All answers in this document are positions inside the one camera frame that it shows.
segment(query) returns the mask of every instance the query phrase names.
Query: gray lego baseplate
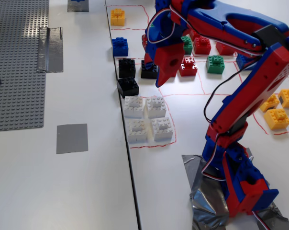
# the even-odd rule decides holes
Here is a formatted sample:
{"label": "gray lego baseplate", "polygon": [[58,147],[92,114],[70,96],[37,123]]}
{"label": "gray lego baseplate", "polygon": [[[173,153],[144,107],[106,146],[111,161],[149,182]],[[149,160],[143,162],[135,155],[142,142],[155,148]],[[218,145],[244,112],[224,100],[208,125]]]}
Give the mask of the gray lego baseplate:
{"label": "gray lego baseplate", "polygon": [[37,72],[39,27],[49,0],[0,0],[0,131],[44,126],[45,73]]}

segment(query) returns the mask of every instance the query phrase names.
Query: white table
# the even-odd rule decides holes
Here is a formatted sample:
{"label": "white table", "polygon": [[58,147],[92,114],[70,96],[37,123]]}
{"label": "white table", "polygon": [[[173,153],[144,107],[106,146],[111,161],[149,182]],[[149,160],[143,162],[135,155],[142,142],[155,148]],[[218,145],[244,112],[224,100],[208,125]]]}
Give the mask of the white table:
{"label": "white table", "polygon": [[[289,0],[223,1],[261,12],[289,26]],[[154,85],[154,80],[140,78],[139,65],[145,54],[141,44],[141,35],[144,34],[147,26],[145,11],[150,18],[154,15],[154,1],[107,0],[107,4],[109,14],[114,8],[125,10],[125,26],[112,26],[111,35],[112,38],[128,39],[128,58],[135,58],[135,79],[140,87],[139,96],[163,95],[176,130],[176,137],[173,136],[169,142],[156,143],[150,138],[146,143],[129,144],[142,229],[190,230],[192,222],[192,209],[189,202],[190,186],[181,155],[202,154],[208,127],[203,116],[203,108],[209,98],[209,93],[237,71],[233,63],[235,57],[224,57],[227,63],[222,77],[208,75],[205,69],[206,57],[196,57],[198,65],[196,77],[182,78],[178,74],[158,90]],[[212,44],[211,55],[218,54],[215,43]],[[241,74],[241,79],[237,76],[217,91],[220,95],[216,95],[211,102],[208,117],[213,117],[221,107],[225,94],[233,93],[248,73]],[[289,88],[289,79],[276,92],[287,88]],[[255,113],[255,117],[249,117],[248,123],[249,127],[240,143],[251,149],[255,156],[254,165],[271,183],[271,188],[279,189],[280,194],[275,200],[276,205],[283,215],[289,218],[289,133],[274,135],[284,131],[270,131],[260,111]],[[166,146],[147,148],[154,145]],[[231,219],[227,230],[238,229],[257,229],[255,218],[239,215]]]}
{"label": "white table", "polygon": [[[0,230],[135,230],[137,219],[104,0],[67,13],[64,72],[47,74],[44,127],[0,132]],[[56,127],[88,124],[89,151],[56,155]]]}

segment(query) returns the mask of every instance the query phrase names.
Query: yellow lego brick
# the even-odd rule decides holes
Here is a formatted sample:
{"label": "yellow lego brick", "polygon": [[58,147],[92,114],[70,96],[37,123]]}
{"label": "yellow lego brick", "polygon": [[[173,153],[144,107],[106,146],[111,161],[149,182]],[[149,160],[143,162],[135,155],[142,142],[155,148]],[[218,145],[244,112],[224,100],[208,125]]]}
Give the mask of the yellow lego brick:
{"label": "yellow lego brick", "polygon": [[278,98],[283,108],[289,108],[289,90],[281,90]]}
{"label": "yellow lego brick", "polygon": [[284,109],[269,109],[264,119],[271,130],[284,129],[289,125],[289,118]]}
{"label": "yellow lego brick", "polygon": [[115,16],[121,16],[122,10],[121,9],[115,9],[114,13],[115,13]]}
{"label": "yellow lego brick", "polygon": [[124,21],[125,21],[125,12],[122,11],[121,16],[118,16],[118,23],[117,23],[117,25],[124,26]]}
{"label": "yellow lego brick", "polygon": [[111,25],[117,25],[118,17],[115,16],[114,10],[111,11]]}
{"label": "yellow lego brick", "polygon": [[272,94],[268,100],[260,107],[261,111],[266,112],[268,109],[276,109],[279,104],[279,99],[275,94]]}

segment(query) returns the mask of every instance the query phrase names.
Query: red grid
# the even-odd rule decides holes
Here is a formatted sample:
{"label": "red grid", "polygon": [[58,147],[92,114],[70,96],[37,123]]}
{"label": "red grid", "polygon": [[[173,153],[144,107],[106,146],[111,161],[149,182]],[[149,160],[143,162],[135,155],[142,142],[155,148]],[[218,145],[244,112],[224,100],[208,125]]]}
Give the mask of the red grid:
{"label": "red grid", "polygon": [[[143,5],[109,5],[107,7],[142,7],[147,15],[147,20],[148,20],[148,23],[150,21],[149,19],[149,15],[148,13],[146,12],[145,10],[145,7]],[[111,29],[111,30],[145,30],[145,29],[131,29],[131,28],[124,28],[124,29]],[[234,53],[234,55],[225,55],[225,56],[232,56],[232,57],[236,57],[237,54]],[[190,57],[195,57],[195,58],[199,58],[199,57],[207,57],[207,55],[195,55],[192,51],[192,55]],[[143,60],[143,58],[130,58],[130,59],[139,59],[139,60]],[[236,65],[236,62],[235,61],[225,61],[225,63],[233,63],[235,65],[235,68],[237,69],[237,71],[239,70],[237,65]],[[158,89],[158,91],[160,92],[160,94],[166,98],[166,97],[169,97],[169,96],[177,96],[177,95],[184,95],[184,96],[198,96],[198,95],[211,95],[211,93],[205,93],[204,91],[204,88],[203,88],[203,85],[202,85],[202,80],[201,80],[201,77],[200,77],[200,74],[199,74],[199,71],[197,72],[198,76],[199,76],[199,80],[200,80],[200,84],[201,84],[201,89],[203,91],[203,93],[196,93],[196,94],[184,94],[184,93],[173,93],[173,94],[169,94],[169,95],[163,95],[160,88]],[[243,82],[242,81],[242,77],[241,75],[239,74],[239,78],[240,78],[240,81],[241,83]],[[215,95],[219,95],[219,96],[229,96],[230,94],[218,94],[216,93]],[[172,145],[174,143],[177,142],[177,132],[176,132],[176,128],[175,128],[175,123],[174,123],[174,119],[172,117],[172,114],[171,114],[171,111],[170,111],[170,108],[169,108],[169,105],[168,103],[166,102],[165,100],[165,104],[167,105],[167,108],[168,108],[168,111],[169,111],[169,115],[171,117],[171,120],[172,120],[172,123],[173,123],[173,127],[174,127],[174,132],[175,132],[175,141],[171,142],[171,143],[168,143],[168,144],[165,144],[165,145],[155,145],[155,146],[140,146],[140,147],[132,147],[131,149],[142,149],[142,148],[155,148],[155,147],[165,147],[167,145]],[[256,121],[256,123],[262,128],[262,130],[264,131],[264,133],[266,135],[269,135],[269,133],[267,133],[267,131],[264,129],[264,127],[259,123],[259,121],[256,119],[255,117],[255,114],[253,114],[253,118],[254,120]],[[273,135],[275,136],[280,136],[280,135],[284,135],[284,134],[288,134],[289,131],[286,131],[286,132],[283,132],[283,133],[275,133]]]}

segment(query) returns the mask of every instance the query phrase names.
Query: white lego brick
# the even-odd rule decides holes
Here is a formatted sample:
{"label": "white lego brick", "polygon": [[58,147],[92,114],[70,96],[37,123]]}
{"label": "white lego brick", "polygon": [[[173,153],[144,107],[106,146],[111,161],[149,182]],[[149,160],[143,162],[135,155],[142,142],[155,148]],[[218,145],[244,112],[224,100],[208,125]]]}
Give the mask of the white lego brick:
{"label": "white lego brick", "polygon": [[173,128],[169,117],[151,119],[151,124],[152,134],[155,141],[172,138]]}
{"label": "white lego brick", "polygon": [[147,98],[146,107],[149,118],[160,118],[166,116],[167,110],[163,97]]}
{"label": "white lego brick", "polygon": [[125,97],[124,116],[131,118],[142,118],[144,113],[144,99],[141,97]]}
{"label": "white lego brick", "polygon": [[143,119],[133,119],[126,122],[127,142],[141,142],[147,139],[147,129]]}

